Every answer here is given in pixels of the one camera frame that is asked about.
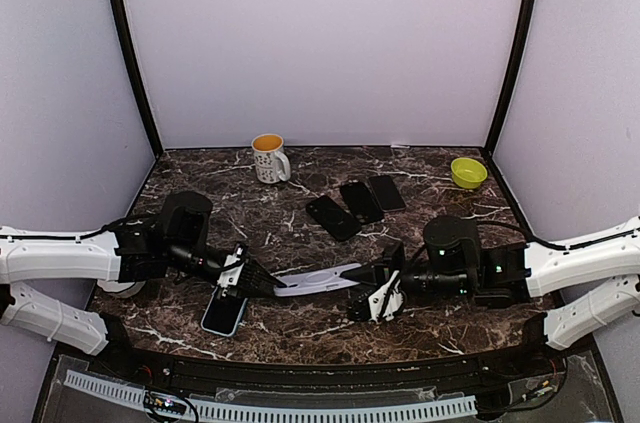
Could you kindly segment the purple phone with dark screen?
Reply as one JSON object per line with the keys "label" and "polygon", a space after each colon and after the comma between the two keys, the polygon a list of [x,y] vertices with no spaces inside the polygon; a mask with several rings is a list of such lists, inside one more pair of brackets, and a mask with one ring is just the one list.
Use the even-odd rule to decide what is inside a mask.
{"label": "purple phone with dark screen", "polygon": [[406,209],[406,203],[391,176],[371,176],[368,178],[368,183],[383,212],[390,213]]}

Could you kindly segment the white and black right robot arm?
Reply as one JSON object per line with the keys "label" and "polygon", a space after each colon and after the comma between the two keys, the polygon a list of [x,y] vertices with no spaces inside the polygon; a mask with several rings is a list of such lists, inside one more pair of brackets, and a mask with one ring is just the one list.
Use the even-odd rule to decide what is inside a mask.
{"label": "white and black right robot arm", "polygon": [[599,286],[560,308],[526,321],[523,345],[510,356],[521,377],[534,375],[549,359],[582,337],[639,307],[639,220],[556,243],[528,231],[524,242],[481,246],[483,221],[444,215],[423,229],[423,245],[411,257],[402,244],[366,266],[340,272],[362,287],[348,306],[352,321],[390,321],[409,295],[470,297],[478,306],[506,308],[566,287]]}

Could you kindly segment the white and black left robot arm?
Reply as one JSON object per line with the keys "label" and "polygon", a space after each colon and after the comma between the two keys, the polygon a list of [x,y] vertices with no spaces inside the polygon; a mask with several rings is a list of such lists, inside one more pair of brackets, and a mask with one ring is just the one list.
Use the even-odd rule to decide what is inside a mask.
{"label": "white and black left robot arm", "polygon": [[72,346],[120,379],[141,370],[120,320],[71,307],[29,286],[31,280],[93,279],[129,297],[174,268],[220,288],[228,297],[272,297],[283,282],[237,244],[225,253],[207,243],[212,202],[194,191],[172,193],[156,214],[127,217],[89,233],[51,235],[1,230],[1,322]]}

